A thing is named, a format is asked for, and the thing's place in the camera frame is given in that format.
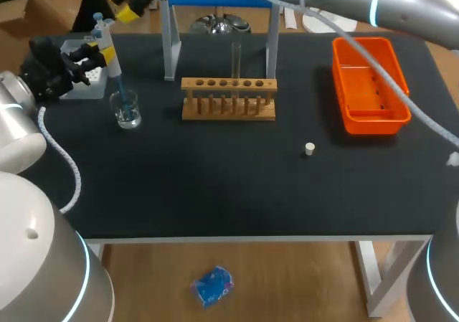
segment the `cable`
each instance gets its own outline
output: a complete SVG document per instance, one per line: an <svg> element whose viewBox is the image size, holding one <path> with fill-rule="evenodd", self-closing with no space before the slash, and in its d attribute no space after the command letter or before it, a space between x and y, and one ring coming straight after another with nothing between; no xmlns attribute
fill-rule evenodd
<svg viewBox="0 0 459 322"><path fill-rule="evenodd" d="M395 91L397 97L402 100L425 125L431 128L434 132L442 136L447 141L451 142L454 146L459 148L459 138L453 135L450 131L443 128L440 124L436 123L432 118L425 114L417 105L410 100L404 91L399 87L399 85L392 79L391 75L373 58L371 54L367 52L357 41L355 41L349 34L347 34L343 29L338 27L332 21L326 17L320 15L317 12L314 12L308 8L305 8L300 5L286 3L279 0L267 0L273 4L283 6L284 8L294 9L302 14L312 16L317 18L319 21L332 28L336 33L341 35L362 57L364 57L368 63L381 75L381 77L387 82L387 84Z"/></svg>
<svg viewBox="0 0 459 322"><path fill-rule="evenodd" d="M75 161L73 161L72 157L64 150L54 139L53 137L49 134L48 130L44 126L44 113L46 112L45 107L41 107L39 112L38 112L38 127L43 133L43 136L46 138L48 143L51 144L51 146L61 154L62 157L67 161L69 164L70 168L73 171L73 176L75 177L75 191L73 193L73 196L71 200L65 205L63 208L60 209L60 212L62 214L65 214L71 210L72 207L77 203L78 198L80 197L81 194L81 175L80 175L80 170L78 170L77 164Z"/></svg>

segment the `black table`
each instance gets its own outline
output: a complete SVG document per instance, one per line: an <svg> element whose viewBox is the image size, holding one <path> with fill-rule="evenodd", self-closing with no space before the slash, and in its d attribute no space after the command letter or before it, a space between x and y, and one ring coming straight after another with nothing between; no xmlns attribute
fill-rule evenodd
<svg viewBox="0 0 459 322"><path fill-rule="evenodd" d="M455 104L425 46L392 40L412 99L459 134ZM282 34L276 122L184 122L182 77L229 77L234 37L184 35L176 82L161 38L118 35L142 124L122 131L103 100L64 100L45 123L74 158L82 194L66 214L86 239L430 235L459 198L455 149L413 117L396 136L346 134L331 74L333 35ZM265 36L242 36L242 77L263 77ZM310 158L301 156L314 142ZM74 190L49 146L23 173L59 207Z"/></svg>

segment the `wooden test tube rack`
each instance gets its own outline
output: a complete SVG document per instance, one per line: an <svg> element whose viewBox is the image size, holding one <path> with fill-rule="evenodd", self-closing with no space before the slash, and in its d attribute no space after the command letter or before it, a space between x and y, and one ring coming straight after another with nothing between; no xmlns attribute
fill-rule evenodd
<svg viewBox="0 0 459 322"><path fill-rule="evenodd" d="M183 120L275 120L273 93L278 91L277 80L185 77L181 89L186 91ZM194 92L203 90L221 91L222 96L194 96Z"/></svg>

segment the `orange plastic tray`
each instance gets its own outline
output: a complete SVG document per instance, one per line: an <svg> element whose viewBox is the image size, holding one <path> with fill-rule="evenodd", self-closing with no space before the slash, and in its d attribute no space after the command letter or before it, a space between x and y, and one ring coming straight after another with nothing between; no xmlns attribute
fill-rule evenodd
<svg viewBox="0 0 459 322"><path fill-rule="evenodd" d="M409 95L392 44L382 37L355 38ZM408 107L344 38L333 41L333 79L344 127L350 134L395 134L411 120Z"/></svg>

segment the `floor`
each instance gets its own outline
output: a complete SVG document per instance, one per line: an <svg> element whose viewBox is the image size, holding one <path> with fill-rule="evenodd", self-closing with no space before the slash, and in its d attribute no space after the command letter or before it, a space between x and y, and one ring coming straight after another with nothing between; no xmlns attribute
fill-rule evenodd
<svg viewBox="0 0 459 322"><path fill-rule="evenodd" d="M225 11L246 19L253 32L268 29L268 10ZM186 32L196 18L212 12L213 8L177 7L180 31ZM149 16L117 32L160 32L159 12ZM282 21L281 31L304 32L299 15L297 23L298 30L291 30ZM357 30L374 28L360 24ZM428 45L459 106L459 57ZM375 244L381 264L389 247L388 242ZM347 242L116 245L109 249L104 263L115 288L115 322L369 321L355 249ZM233 274L235 289L203 310L189 286L215 265ZM381 321L408 320L401 299Z"/></svg>

